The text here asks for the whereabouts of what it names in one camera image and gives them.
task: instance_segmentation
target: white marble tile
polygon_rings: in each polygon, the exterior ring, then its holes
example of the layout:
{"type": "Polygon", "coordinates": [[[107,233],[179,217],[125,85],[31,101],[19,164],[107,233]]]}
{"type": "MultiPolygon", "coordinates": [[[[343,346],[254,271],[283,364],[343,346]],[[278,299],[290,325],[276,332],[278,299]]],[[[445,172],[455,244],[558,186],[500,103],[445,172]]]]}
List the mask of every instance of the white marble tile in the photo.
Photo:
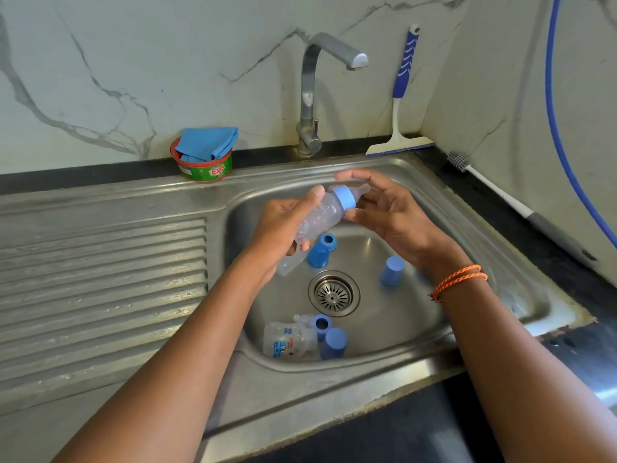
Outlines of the white marble tile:
{"type": "Polygon", "coordinates": [[[0,172],[168,155],[188,126],[236,125],[237,149],[297,142],[300,62],[326,31],[324,141],[387,134],[406,30],[422,25],[400,127],[417,131],[469,0],[2,0],[0,172]]]}
{"type": "MultiPolygon", "coordinates": [[[[552,0],[470,0],[421,130],[575,237],[617,284],[617,250],[576,197],[547,121],[552,0]]],[[[617,231],[617,0],[561,0],[553,102],[568,159],[617,231]]]]}

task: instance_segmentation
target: blue pipe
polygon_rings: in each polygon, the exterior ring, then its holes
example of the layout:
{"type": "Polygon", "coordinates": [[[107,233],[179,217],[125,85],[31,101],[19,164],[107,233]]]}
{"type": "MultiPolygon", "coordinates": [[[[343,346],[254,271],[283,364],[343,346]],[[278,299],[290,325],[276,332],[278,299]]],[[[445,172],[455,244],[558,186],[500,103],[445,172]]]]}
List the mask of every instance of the blue pipe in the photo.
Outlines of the blue pipe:
{"type": "Polygon", "coordinates": [[[568,178],[570,185],[572,186],[579,200],[581,200],[581,202],[589,212],[590,216],[594,219],[598,227],[602,230],[602,232],[605,233],[606,237],[608,238],[608,240],[611,241],[615,249],[617,249],[617,236],[606,223],[606,221],[602,218],[600,213],[598,213],[598,210],[594,207],[591,200],[583,191],[581,184],[579,184],[579,181],[575,176],[574,171],[572,171],[572,167],[570,167],[566,152],[563,149],[563,144],[561,143],[561,138],[559,137],[557,120],[555,119],[555,109],[553,108],[552,76],[553,46],[555,45],[555,30],[557,29],[557,15],[559,13],[560,1],[561,0],[553,0],[553,8],[550,13],[549,38],[546,44],[546,64],[544,69],[544,92],[546,97],[546,113],[549,117],[550,134],[553,137],[553,142],[555,143],[555,150],[557,151],[557,155],[559,156],[559,162],[561,162],[561,166],[566,173],[566,177],[568,178]]]}

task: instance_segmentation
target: black granite countertop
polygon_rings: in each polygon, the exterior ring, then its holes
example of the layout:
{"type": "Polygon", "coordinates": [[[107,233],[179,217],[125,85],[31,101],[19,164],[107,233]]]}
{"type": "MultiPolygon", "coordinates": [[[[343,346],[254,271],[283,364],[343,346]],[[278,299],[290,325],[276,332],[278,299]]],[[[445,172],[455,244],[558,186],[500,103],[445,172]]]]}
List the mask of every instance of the black granite countertop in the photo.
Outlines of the black granite countertop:
{"type": "MultiPolygon", "coordinates": [[[[316,159],[364,153],[385,137],[324,143],[316,159]]],[[[470,207],[597,318],[544,344],[598,396],[617,396],[617,288],[585,268],[435,149],[414,151],[470,207]]],[[[290,146],[234,151],[234,167],[290,162],[290,146]]],[[[115,183],[178,173],[171,159],[0,175],[0,194],[115,183]]],[[[498,462],[497,443],[467,373],[371,413],[246,460],[263,462],[498,462]]]]}

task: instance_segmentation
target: faucet spout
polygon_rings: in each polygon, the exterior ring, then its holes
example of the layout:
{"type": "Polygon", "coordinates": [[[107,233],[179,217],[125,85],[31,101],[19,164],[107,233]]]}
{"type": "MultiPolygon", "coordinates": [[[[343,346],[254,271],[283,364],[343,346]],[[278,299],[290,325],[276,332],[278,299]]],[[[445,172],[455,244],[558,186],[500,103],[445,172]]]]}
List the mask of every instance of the faucet spout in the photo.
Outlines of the faucet spout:
{"type": "Polygon", "coordinates": [[[314,155],[321,148],[321,140],[317,136],[317,121],[313,115],[313,105],[315,103],[315,70],[319,53],[322,50],[343,62],[351,71],[368,66],[366,53],[356,50],[330,34],[320,32],[308,41],[302,59],[300,122],[296,126],[300,144],[298,153],[305,157],[314,155]]]}

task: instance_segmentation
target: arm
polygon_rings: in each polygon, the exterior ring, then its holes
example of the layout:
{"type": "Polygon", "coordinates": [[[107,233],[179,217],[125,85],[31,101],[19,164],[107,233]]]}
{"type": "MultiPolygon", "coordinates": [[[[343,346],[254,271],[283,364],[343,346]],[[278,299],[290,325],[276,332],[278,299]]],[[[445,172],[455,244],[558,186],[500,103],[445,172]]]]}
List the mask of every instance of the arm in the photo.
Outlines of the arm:
{"type": "Polygon", "coordinates": [[[323,193],[318,186],[299,202],[268,202],[250,247],[53,462],[192,463],[251,304],[323,193]]]}
{"type": "MultiPolygon", "coordinates": [[[[437,284],[473,264],[403,187],[368,169],[373,190],[347,218],[377,232],[437,284]]],[[[521,325],[482,278],[441,295],[482,408],[507,461],[617,462],[617,418],[521,325]]]]}

